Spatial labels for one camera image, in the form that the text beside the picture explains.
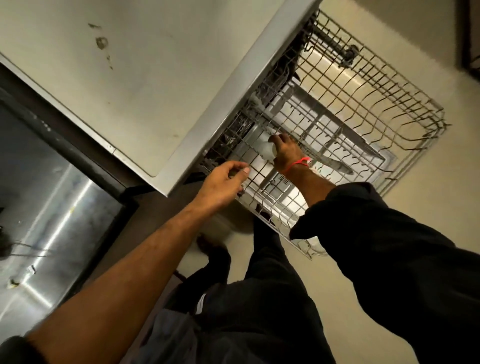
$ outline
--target red string wristband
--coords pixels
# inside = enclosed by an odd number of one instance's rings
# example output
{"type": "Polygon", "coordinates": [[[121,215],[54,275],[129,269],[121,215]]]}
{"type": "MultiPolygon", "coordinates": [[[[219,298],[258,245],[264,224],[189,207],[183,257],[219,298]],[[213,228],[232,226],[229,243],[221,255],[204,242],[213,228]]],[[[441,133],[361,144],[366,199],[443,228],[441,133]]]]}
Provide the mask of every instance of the red string wristband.
{"type": "Polygon", "coordinates": [[[290,170],[290,168],[292,168],[295,164],[302,164],[306,167],[310,167],[307,163],[304,163],[304,162],[308,162],[310,160],[310,157],[303,157],[295,162],[293,162],[292,164],[290,164],[286,170],[284,170],[283,172],[281,172],[284,176],[287,174],[287,172],[290,170]]]}

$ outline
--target person's left arm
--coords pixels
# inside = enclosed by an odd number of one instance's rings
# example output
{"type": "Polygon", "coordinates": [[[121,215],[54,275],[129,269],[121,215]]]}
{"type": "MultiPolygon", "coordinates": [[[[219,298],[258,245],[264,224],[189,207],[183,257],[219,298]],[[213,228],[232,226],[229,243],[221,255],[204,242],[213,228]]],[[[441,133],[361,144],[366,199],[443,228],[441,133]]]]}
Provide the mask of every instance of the person's left arm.
{"type": "Polygon", "coordinates": [[[54,311],[27,340],[50,364],[118,363],[201,225],[235,198],[248,172],[242,162],[217,167],[178,215],[54,311]],[[240,171],[230,179],[232,169],[240,171]]]}

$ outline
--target dishwasher rack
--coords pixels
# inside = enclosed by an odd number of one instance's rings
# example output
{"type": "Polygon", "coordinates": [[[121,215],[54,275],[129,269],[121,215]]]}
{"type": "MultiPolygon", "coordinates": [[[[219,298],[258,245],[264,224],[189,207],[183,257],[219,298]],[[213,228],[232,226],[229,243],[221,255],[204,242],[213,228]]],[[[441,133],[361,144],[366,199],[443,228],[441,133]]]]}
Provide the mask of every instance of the dishwasher rack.
{"type": "MultiPolygon", "coordinates": [[[[307,205],[261,156],[270,135],[287,132],[334,184],[370,182],[384,195],[447,128],[442,107],[322,11],[247,96],[202,166],[249,163],[238,200],[287,240],[307,205]]],[[[291,242],[310,259],[326,255],[316,237],[291,242]]]]}

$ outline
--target floor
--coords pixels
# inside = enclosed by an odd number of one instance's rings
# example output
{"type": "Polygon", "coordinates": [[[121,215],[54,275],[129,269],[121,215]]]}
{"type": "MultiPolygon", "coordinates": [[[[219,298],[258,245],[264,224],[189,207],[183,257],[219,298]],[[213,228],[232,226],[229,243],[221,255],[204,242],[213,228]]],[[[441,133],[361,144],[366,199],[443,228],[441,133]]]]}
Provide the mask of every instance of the floor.
{"type": "MultiPolygon", "coordinates": [[[[455,0],[406,0],[401,5],[395,0],[324,0],[322,9],[436,99],[453,125],[387,194],[386,202],[459,247],[480,253],[480,84],[456,68],[455,0]]],[[[142,196],[140,209],[95,274],[179,211],[197,188],[183,186],[170,199],[156,193],[142,196]]],[[[252,252],[250,219],[233,204],[203,228],[228,246],[229,281],[245,273],[252,252]]],[[[417,362],[405,341],[362,311],[351,283],[331,258],[309,261],[288,243],[284,247],[317,305],[339,364],[417,362]]],[[[188,276],[205,263],[206,257],[193,245],[178,270],[188,276]]]]}

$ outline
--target pant leg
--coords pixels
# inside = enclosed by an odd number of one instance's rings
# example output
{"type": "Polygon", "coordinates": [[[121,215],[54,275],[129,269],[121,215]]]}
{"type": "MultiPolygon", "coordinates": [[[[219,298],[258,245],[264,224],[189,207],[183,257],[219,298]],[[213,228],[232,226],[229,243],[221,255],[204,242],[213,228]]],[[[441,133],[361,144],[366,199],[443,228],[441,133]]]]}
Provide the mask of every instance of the pant leg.
{"type": "Polygon", "coordinates": [[[258,217],[253,221],[253,254],[245,274],[248,278],[282,281],[307,291],[285,255],[280,236],[258,217]]]}
{"type": "Polygon", "coordinates": [[[208,264],[181,283],[169,297],[165,308],[182,313],[192,312],[202,294],[216,283],[227,283],[230,254],[223,247],[215,247],[208,256],[208,264]]]}

